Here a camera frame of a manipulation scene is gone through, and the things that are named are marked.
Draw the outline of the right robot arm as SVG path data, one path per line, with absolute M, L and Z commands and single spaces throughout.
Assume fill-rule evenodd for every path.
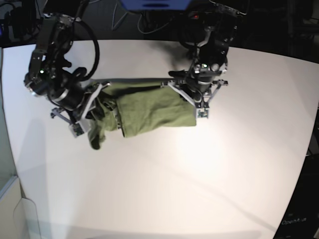
M 75 24 L 83 27 L 94 45 L 94 62 L 90 71 L 78 67 L 72 73 L 66 68 L 72 66 L 65 59 L 73 45 Z M 89 107 L 89 90 L 81 83 L 92 78 L 100 61 L 100 47 L 93 30 L 78 17 L 54 14 L 43 21 L 31 54 L 28 72 L 25 75 L 25 87 L 36 97 L 47 97 L 56 106 L 58 112 L 65 111 L 70 124 L 79 121 L 80 112 Z

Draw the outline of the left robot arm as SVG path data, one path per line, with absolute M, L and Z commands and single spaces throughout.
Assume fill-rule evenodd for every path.
M 248 0 L 196 0 L 176 18 L 177 38 L 188 50 L 187 70 L 170 71 L 166 85 L 193 105 L 202 117 L 216 92 L 227 83 L 227 54 L 238 25 L 247 14 Z

